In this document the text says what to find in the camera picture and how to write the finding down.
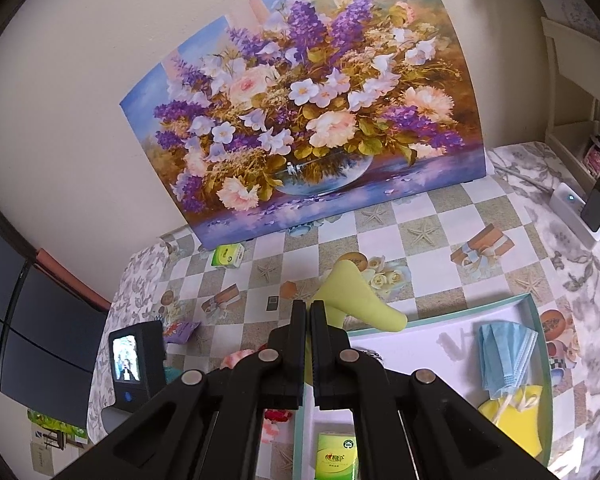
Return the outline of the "white tray teal rim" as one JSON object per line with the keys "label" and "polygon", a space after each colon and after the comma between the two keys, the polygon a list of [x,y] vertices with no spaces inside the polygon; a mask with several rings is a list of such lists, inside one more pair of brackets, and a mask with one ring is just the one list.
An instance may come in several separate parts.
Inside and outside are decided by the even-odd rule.
{"label": "white tray teal rim", "polygon": [[349,407],[320,410],[313,382],[294,428],[296,479],[315,476],[321,432],[353,434],[359,479],[549,479],[553,432],[550,367],[538,339],[528,379],[543,387],[539,408],[542,452],[533,457],[478,411],[482,388],[478,329],[509,321],[542,330],[531,296],[519,295],[440,318],[399,333],[359,330],[340,352],[353,389]]}

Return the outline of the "floral canvas painting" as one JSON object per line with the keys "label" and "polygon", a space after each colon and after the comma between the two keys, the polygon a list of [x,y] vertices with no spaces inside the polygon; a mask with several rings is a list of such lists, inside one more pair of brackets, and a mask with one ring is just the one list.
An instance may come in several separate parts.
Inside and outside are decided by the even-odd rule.
{"label": "floral canvas painting", "polygon": [[121,108],[210,249],[486,173],[442,0],[236,4]]}

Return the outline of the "cream wooden shelf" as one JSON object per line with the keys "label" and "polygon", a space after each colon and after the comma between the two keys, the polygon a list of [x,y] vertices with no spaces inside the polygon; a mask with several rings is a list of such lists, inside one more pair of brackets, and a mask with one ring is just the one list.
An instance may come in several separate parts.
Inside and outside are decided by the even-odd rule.
{"label": "cream wooden shelf", "polygon": [[600,138],[600,42],[549,18],[541,23],[548,61],[545,142],[588,192],[596,174],[586,154]]}

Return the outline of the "checkered printed table mat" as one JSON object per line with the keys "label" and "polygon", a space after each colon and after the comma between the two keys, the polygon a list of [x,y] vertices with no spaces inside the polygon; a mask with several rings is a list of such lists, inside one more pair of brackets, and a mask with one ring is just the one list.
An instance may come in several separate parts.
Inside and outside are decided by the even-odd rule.
{"label": "checkered printed table mat", "polygon": [[190,318],[196,330],[170,344],[173,367],[219,367],[224,356],[263,344],[309,301],[339,259],[409,326],[529,295],[552,372],[552,460],[576,450],[586,410],[579,341],[570,305],[521,198],[496,177],[439,188],[297,226],[244,243],[242,263],[212,264],[190,231],[166,237],[169,260],[152,296],[151,316]]}

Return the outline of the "white router box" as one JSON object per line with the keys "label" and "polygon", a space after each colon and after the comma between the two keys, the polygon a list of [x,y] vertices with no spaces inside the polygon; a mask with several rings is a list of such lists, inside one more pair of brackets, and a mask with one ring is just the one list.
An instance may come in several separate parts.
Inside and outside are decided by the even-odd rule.
{"label": "white router box", "polygon": [[591,230],[582,220],[584,205],[585,201],[565,182],[560,182],[550,196],[550,209],[576,234],[586,248],[593,249],[600,241],[600,227]]}

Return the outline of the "lime green cloth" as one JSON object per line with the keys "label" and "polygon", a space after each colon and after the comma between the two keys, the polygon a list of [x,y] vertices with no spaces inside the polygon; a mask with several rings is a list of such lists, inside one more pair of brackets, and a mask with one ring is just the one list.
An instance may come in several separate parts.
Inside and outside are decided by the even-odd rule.
{"label": "lime green cloth", "polygon": [[336,262],[308,301],[306,310],[310,310],[315,301],[324,304],[327,324],[337,328],[343,328],[347,315],[384,332],[400,332],[407,326],[406,315],[378,298],[350,260]]}

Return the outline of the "green tissue pack in tray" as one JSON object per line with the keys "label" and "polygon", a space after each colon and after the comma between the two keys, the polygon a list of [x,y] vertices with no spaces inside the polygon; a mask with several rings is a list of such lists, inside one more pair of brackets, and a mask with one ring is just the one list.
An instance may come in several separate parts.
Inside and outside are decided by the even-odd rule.
{"label": "green tissue pack in tray", "polygon": [[358,447],[353,434],[321,432],[317,437],[315,479],[358,478]]}

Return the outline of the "grey floral tablecloth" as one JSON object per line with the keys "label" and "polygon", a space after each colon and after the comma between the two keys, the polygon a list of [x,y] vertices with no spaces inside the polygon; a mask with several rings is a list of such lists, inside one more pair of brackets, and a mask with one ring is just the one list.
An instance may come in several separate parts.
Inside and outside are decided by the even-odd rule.
{"label": "grey floral tablecloth", "polygon": [[560,365],[550,464],[600,478],[600,242],[584,247],[550,209],[573,176],[549,146],[494,148],[486,163],[480,180],[248,240],[235,269],[215,269],[191,229],[166,234],[129,261],[106,330],[152,320],[165,301],[197,325],[168,365],[214,370],[263,344],[348,252],[388,273],[388,303],[413,321],[529,294]]}

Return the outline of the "green tissue pack by painting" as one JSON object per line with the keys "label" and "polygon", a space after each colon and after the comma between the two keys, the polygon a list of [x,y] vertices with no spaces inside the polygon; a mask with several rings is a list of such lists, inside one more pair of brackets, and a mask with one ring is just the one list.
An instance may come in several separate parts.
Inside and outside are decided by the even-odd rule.
{"label": "green tissue pack by painting", "polygon": [[245,247],[243,244],[219,245],[212,252],[211,265],[214,268],[237,269],[244,260]]}

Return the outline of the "purple cloth pouch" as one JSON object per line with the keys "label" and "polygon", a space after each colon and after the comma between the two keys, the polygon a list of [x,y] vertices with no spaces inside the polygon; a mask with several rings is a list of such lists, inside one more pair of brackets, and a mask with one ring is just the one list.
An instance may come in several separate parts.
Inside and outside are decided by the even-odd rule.
{"label": "purple cloth pouch", "polygon": [[166,344],[187,344],[199,326],[200,323],[196,321],[174,322],[163,330],[163,340]]}

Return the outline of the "yellow sponge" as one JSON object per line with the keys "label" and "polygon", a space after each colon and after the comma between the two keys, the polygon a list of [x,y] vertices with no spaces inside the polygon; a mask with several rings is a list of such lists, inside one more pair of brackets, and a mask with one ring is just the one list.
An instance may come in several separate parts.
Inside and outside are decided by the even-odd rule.
{"label": "yellow sponge", "polygon": [[539,432],[542,391],[542,386],[524,385],[515,393],[483,402],[478,411],[527,453],[538,457],[542,452]]}

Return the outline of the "light blue face mask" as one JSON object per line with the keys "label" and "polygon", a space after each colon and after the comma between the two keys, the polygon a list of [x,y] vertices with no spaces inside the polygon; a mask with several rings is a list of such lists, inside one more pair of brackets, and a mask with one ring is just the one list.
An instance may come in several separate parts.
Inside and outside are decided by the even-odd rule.
{"label": "light blue face mask", "polygon": [[515,393],[526,379],[539,334],[525,325],[495,321],[478,329],[482,388],[491,400]]}

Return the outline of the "teal felt pouch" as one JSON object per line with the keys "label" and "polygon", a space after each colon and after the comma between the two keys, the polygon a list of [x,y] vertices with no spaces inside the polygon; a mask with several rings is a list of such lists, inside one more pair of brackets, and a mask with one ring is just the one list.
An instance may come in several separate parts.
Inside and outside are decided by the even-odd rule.
{"label": "teal felt pouch", "polygon": [[171,382],[174,382],[174,380],[177,380],[181,376],[181,374],[182,371],[178,368],[172,366],[166,366],[164,368],[164,376],[166,376],[167,384],[170,384]]}

